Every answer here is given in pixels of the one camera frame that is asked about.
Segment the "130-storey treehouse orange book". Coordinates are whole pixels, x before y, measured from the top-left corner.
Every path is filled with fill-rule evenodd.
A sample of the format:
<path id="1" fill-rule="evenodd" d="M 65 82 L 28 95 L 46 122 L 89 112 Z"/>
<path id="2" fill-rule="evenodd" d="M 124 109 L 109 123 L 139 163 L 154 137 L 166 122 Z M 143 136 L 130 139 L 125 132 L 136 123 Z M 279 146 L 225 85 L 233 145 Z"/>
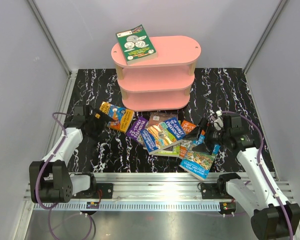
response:
<path id="1" fill-rule="evenodd" d="M 118 127 L 108 127 L 112 130 L 117 130 L 126 133 L 133 120 L 135 112 L 131 109 L 119 107 L 109 102 L 102 102 L 99 108 L 102 112 L 111 117 L 114 121 L 118 121 Z"/>

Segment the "91-storey treehouse blue book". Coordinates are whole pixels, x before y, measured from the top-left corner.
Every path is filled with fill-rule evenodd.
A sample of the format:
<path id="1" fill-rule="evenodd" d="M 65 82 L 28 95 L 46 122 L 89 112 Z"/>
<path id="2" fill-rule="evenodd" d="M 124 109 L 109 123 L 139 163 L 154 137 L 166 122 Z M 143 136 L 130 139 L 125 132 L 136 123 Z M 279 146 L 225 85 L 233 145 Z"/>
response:
<path id="1" fill-rule="evenodd" d="M 186 136 L 176 117 L 169 118 L 140 131 L 143 143 L 150 155 L 180 143 Z"/>

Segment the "dark brown paperback book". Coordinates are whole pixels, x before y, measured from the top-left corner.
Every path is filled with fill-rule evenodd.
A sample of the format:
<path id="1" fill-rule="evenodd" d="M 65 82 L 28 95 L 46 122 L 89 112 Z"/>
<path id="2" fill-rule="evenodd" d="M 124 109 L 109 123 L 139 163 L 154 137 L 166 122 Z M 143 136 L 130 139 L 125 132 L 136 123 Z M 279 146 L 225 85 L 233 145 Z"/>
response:
<path id="1" fill-rule="evenodd" d="M 153 126 L 158 123 L 164 122 L 165 120 L 171 119 L 171 118 L 176 118 L 178 119 L 177 114 L 172 114 L 172 113 L 162 113 L 162 112 L 152 112 L 150 114 L 148 126 Z"/>

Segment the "green paperback book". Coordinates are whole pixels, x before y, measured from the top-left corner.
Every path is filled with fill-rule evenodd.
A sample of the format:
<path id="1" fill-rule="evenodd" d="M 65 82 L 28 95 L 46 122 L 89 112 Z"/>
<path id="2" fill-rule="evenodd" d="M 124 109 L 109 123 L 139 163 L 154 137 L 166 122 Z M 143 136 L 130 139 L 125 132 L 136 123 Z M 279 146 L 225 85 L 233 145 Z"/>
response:
<path id="1" fill-rule="evenodd" d="M 115 35 L 128 66 L 158 56 L 157 50 L 142 24 L 117 32 Z"/>

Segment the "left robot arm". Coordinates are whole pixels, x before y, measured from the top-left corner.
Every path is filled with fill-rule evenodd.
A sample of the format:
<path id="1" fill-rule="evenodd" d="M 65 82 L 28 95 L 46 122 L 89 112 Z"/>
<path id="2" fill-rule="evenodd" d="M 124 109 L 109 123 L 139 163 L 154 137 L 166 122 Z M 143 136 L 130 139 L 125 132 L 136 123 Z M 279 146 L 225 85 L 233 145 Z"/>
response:
<path id="1" fill-rule="evenodd" d="M 45 210 L 57 204 L 68 203 L 82 194 L 91 199 L 102 192 L 92 173 L 68 172 L 67 165 L 77 147 L 85 138 L 97 140 L 114 119 L 90 105 L 77 105 L 73 114 L 61 123 L 61 134 L 46 156 L 29 166 L 31 200 Z"/>

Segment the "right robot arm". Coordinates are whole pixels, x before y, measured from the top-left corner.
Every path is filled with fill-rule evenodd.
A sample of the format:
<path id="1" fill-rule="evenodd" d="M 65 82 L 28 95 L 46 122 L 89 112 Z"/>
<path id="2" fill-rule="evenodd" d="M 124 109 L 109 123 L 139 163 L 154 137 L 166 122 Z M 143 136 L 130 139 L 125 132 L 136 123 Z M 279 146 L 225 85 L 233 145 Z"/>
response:
<path id="1" fill-rule="evenodd" d="M 230 150 L 245 169 L 252 184 L 250 190 L 236 173 L 221 174 L 216 183 L 219 197 L 234 198 L 250 217 L 250 224 L 259 240 L 283 237 L 293 239 L 300 223 L 300 206 L 289 202 L 278 187 L 263 159 L 264 139 L 260 129 L 247 117 L 232 111 L 217 111 L 202 118 L 183 137 L 204 140 L 193 148 L 195 152 L 212 154 L 219 145 Z"/>

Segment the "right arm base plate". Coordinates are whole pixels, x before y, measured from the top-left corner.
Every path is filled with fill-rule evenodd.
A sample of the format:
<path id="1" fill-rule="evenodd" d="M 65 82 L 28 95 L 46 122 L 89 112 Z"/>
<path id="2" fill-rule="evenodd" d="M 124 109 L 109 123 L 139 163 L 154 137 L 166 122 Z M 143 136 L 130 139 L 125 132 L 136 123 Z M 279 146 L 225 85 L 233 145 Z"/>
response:
<path id="1" fill-rule="evenodd" d="M 199 182 L 197 188 L 204 200 L 233 200 L 226 190 L 218 183 Z"/>

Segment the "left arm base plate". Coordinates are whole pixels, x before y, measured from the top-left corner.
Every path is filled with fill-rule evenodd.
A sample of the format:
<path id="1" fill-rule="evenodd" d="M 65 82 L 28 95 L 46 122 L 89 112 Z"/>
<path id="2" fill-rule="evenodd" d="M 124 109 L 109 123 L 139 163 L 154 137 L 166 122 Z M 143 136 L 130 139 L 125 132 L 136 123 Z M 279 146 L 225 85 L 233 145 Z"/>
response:
<path id="1" fill-rule="evenodd" d="M 113 183 L 97 183 L 89 190 L 76 193 L 72 199 L 99 199 L 111 200 L 113 198 L 114 184 Z"/>

